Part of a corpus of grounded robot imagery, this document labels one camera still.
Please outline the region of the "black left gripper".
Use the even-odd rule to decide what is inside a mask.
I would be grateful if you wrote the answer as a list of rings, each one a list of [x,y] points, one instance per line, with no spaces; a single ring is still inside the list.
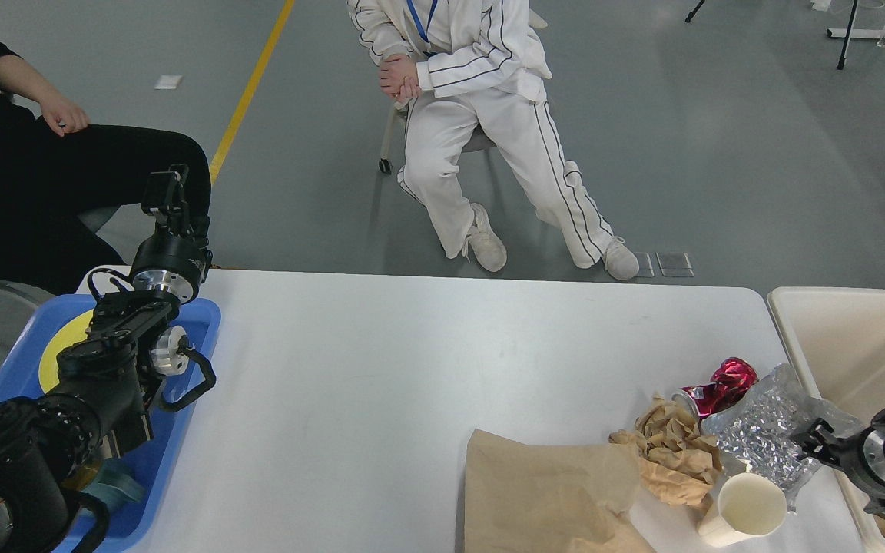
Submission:
[[[157,290],[190,303],[199,295],[212,263],[209,217],[191,217],[185,199],[187,165],[150,174],[141,210],[155,220],[157,233],[138,246],[129,273],[134,290]]]

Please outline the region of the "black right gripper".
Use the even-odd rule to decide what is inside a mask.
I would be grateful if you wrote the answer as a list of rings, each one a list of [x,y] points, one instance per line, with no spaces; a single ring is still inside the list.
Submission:
[[[865,429],[850,439],[836,437],[827,420],[815,418],[789,439],[800,449],[799,459],[815,459],[829,468],[843,466],[842,472],[857,489],[885,496],[885,433]]]

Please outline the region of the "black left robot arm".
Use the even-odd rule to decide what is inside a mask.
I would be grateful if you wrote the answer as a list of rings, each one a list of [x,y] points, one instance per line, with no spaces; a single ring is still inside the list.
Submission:
[[[185,199],[189,168],[151,173],[141,209],[155,219],[132,269],[94,284],[81,342],[57,356],[58,384],[38,399],[0,402],[0,552],[51,552],[83,511],[94,525],[75,546],[94,552],[108,535],[102,500],[74,486],[104,447],[115,456],[151,441],[151,410],[181,412],[217,382],[211,361],[175,320],[199,294],[212,254]]]

